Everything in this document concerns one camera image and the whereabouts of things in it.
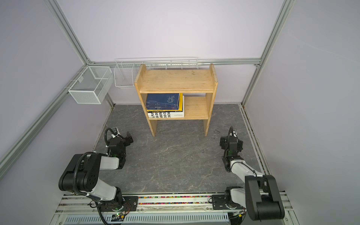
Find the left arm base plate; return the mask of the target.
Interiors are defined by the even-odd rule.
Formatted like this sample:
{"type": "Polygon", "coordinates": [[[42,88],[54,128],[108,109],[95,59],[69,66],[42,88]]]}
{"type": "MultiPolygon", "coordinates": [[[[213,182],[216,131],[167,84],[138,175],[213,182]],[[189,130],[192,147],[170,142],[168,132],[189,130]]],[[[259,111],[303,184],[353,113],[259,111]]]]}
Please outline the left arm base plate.
{"type": "Polygon", "coordinates": [[[138,196],[123,196],[120,203],[114,200],[102,201],[98,206],[101,212],[135,212],[138,200],[138,196]]]}

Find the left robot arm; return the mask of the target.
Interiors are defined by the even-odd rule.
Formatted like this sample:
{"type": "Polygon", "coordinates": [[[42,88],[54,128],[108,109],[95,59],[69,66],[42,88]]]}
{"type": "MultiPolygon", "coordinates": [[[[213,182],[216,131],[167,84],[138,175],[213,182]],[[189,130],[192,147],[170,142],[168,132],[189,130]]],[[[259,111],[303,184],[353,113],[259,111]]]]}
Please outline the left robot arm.
{"type": "Polygon", "coordinates": [[[59,179],[58,187],[61,191],[90,198],[102,211],[119,212],[126,204],[122,191],[102,181],[99,172],[122,169],[126,162],[126,147],[134,141],[129,132],[122,136],[117,128],[107,128],[104,140],[106,153],[86,152],[72,157],[59,179]]]}

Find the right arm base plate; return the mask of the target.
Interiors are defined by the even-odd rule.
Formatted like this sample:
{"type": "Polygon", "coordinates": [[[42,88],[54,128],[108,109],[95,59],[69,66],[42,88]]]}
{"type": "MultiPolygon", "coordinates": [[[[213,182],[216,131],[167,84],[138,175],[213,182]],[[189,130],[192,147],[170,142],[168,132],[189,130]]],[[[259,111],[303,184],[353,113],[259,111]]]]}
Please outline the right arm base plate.
{"type": "Polygon", "coordinates": [[[212,195],[208,203],[212,205],[214,210],[242,210],[243,207],[237,203],[230,203],[229,200],[226,199],[225,194],[215,194],[212,195]]]}

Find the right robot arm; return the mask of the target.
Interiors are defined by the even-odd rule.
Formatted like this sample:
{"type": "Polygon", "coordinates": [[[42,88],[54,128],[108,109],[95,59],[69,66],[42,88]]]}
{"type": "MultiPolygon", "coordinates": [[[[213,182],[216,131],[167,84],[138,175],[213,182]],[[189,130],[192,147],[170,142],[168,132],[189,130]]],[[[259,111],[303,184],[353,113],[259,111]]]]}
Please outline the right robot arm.
{"type": "Polygon", "coordinates": [[[235,174],[245,185],[227,188],[227,205],[233,208],[242,206],[253,221],[283,219],[285,209],[275,177],[249,166],[239,155],[242,145],[243,141],[233,133],[220,138],[219,146],[224,150],[222,161],[225,170],[235,174]]]}

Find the white book black lettering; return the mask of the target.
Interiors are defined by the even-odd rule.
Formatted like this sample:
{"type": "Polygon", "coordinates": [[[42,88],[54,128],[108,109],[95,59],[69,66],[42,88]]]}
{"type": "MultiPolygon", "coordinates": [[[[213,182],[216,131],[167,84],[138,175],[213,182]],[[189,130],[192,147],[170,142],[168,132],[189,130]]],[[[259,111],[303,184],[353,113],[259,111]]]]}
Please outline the white book black lettering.
{"type": "Polygon", "coordinates": [[[149,118],[170,119],[170,118],[184,118],[185,105],[184,96],[179,94],[177,104],[163,104],[163,103],[147,103],[146,111],[149,118]]]}

